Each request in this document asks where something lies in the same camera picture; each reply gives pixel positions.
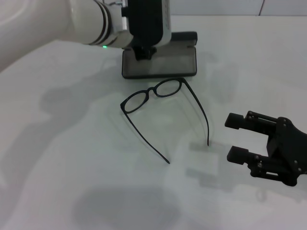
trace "eyeglasses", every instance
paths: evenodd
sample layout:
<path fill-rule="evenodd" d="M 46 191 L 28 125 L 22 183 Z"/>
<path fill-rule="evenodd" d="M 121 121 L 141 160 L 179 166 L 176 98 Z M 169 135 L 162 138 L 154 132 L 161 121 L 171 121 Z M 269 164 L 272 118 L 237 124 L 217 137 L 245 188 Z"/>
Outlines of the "eyeglasses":
<path fill-rule="evenodd" d="M 209 123 L 207 116 L 205 114 L 205 111 L 198 100 L 197 96 L 195 95 L 194 91 L 188 84 L 188 82 L 184 78 L 175 78 L 175 79 L 167 79 L 159 84 L 157 84 L 155 87 L 150 87 L 147 90 L 141 90 L 130 97 L 128 97 L 126 100 L 123 101 L 122 104 L 120 104 L 121 110 L 124 112 L 125 116 L 131 123 L 131 125 L 135 128 L 135 130 L 138 132 L 138 134 L 143 138 L 143 140 L 152 147 L 168 164 L 170 164 L 169 160 L 165 158 L 157 149 L 155 149 L 146 139 L 145 137 L 139 132 L 139 130 L 136 128 L 134 123 L 131 121 L 131 119 L 128 117 L 128 114 L 131 114 L 135 111 L 137 111 L 139 108 L 141 108 L 148 100 L 149 100 L 149 91 L 152 90 L 154 94 L 157 97 L 169 97 L 179 92 L 179 90 L 182 87 L 182 83 L 186 85 L 186 87 L 190 90 L 191 94 L 195 98 L 197 104 L 201 108 L 201 111 L 203 115 L 205 116 L 207 127 L 208 127 L 208 136 L 207 136 L 207 145 L 209 146 Z"/>

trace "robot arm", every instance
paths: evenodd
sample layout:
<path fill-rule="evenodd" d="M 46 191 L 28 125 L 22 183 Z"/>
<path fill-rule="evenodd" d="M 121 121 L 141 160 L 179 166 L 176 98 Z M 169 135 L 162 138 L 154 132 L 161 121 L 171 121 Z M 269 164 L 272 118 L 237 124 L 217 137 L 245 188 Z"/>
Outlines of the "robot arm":
<path fill-rule="evenodd" d="M 0 72 L 55 39 L 117 48 L 128 47 L 131 43 L 149 48 L 170 41 L 169 0 L 123 0 L 119 4 L 101 1 L 0 0 Z M 161 15 L 148 13 L 154 6 L 161 8 Z M 161 24 L 162 36 L 154 43 L 140 31 L 151 26 L 145 23 L 139 26 L 138 19 L 147 15 L 149 21 L 157 22 L 158 19 Z"/>

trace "eyeglass frame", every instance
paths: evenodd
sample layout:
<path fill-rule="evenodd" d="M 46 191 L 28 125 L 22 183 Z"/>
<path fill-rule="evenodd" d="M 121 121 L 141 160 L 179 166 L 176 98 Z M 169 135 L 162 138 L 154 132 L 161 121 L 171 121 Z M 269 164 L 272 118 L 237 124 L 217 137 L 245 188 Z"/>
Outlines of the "eyeglass frame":
<path fill-rule="evenodd" d="M 159 88 L 159 86 L 161 86 L 162 84 L 166 83 L 166 82 L 169 82 L 169 81 L 178 81 L 179 82 L 179 87 L 178 89 L 173 92 L 173 93 L 170 93 L 168 95 L 159 95 L 158 92 L 157 92 L 157 89 Z M 154 94 L 157 96 L 157 97 L 160 97 L 160 98 L 165 98 L 165 97 L 170 97 L 170 96 L 173 96 L 175 95 L 176 93 L 178 93 L 182 87 L 182 83 L 184 83 L 186 85 L 186 87 L 189 89 L 189 91 L 191 92 L 192 96 L 194 97 L 194 99 L 196 100 L 198 106 L 201 108 L 201 111 L 206 119 L 206 122 L 207 122 L 207 127 L 208 127 L 208 136 L 207 136 L 207 145 L 209 146 L 209 122 L 208 122 L 208 118 L 207 118 L 207 115 L 200 103 L 200 101 L 198 100 L 196 94 L 194 93 L 193 89 L 190 87 L 190 85 L 188 84 L 187 80 L 185 80 L 184 78 L 171 78 L 171 79 L 167 79 L 167 80 L 164 80 L 162 82 L 160 82 L 159 84 L 157 84 L 156 86 L 154 87 L 150 87 L 148 88 L 147 90 L 140 90 L 140 91 L 137 91 L 135 92 L 134 94 L 132 94 L 131 96 L 129 96 L 126 100 L 124 100 L 121 104 L 120 104 L 120 108 L 121 110 L 123 111 L 124 115 L 126 116 L 126 118 L 128 119 L 128 121 L 131 123 L 131 125 L 134 127 L 134 129 L 137 131 L 137 133 L 141 136 L 141 138 L 151 147 L 153 148 L 168 164 L 170 164 L 169 160 L 163 156 L 155 147 L 153 147 L 147 140 L 146 138 L 140 133 L 140 131 L 136 128 L 136 126 L 134 125 L 134 123 L 132 122 L 132 120 L 129 118 L 128 114 L 132 114 L 133 112 L 137 111 L 138 109 L 140 109 L 146 102 L 148 102 L 149 100 L 149 92 L 152 90 L 154 92 Z M 127 104 L 127 102 L 133 98 L 134 96 L 140 94 L 140 93 L 145 93 L 146 94 L 146 97 L 144 99 L 144 101 L 142 102 L 142 104 L 137 107 L 136 109 L 134 110 L 131 110 L 129 112 L 126 111 L 125 109 L 125 106 Z"/>

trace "eyeglass temple arm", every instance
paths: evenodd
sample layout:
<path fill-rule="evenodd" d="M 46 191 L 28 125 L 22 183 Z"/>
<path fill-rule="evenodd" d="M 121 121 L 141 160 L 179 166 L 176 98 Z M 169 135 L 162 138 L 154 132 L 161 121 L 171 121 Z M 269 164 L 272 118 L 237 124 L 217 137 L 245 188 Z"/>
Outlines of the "eyeglass temple arm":
<path fill-rule="evenodd" d="M 201 108 L 201 111 L 203 113 L 203 115 L 205 116 L 206 122 L 207 122 L 207 127 L 208 127 L 208 136 L 207 136 L 207 145 L 209 146 L 209 122 L 208 122 L 208 118 L 207 115 L 200 103 L 200 101 L 198 100 L 196 94 L 194 93 L 193 89 L 190 87 L 190 85 L 188 84 L 188 82 L 186 80 L 183 81 L 183 83 L 187 86 L 187 88 L 190 90 L 191 94 L 193 95 L 194 99 L 196 100 L 198 106 Z"/>
<path fill-rule="evenodd" d="M 134 129 L 138 132 L 138 134 L 141 136 L 141 138 L 143 138 L 143 140 L 150 146 L 152 147 L 165 161 L 166 163 L 170 164 L 169 160 L 165 158 L 165 156 L 163 156 L 158 150 L 156 150 L 146 139 L 145 137 L 143 137 L 143 135 L 139 132 L 139 130 L 136 128 L 136 126 L 134 125 L 134 123 L 131 121 L 131 119 L 128 117 L 127 113 L 125 113 L 125 111 L 122 109 L 122 111 L 124 112 L 126 118 L 129 120 L 130 124 L 134 127 Z"/>

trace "white table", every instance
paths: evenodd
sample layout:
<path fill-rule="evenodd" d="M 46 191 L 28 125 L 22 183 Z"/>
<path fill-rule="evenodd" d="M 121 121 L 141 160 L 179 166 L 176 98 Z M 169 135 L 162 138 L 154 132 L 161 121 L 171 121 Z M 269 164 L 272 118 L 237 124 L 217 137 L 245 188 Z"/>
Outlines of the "white table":
<path fill-rule="evenodd" d="M 288 187 L 227 162 L 232 145 L 266 155 L 266 137 L 224 123 L 252 110 L 307 132 L 307 18 L 172 23 L 199 35 L 189 83 L 209 117 L 210 147 L 186 87 L 153 95 L 130 117 L 166 164 L 119 107 L 159 80 L 124 80 L 121 50 L 53 42 L 0 74 L 1 230 L 306 228 L 307 177 Z"/>

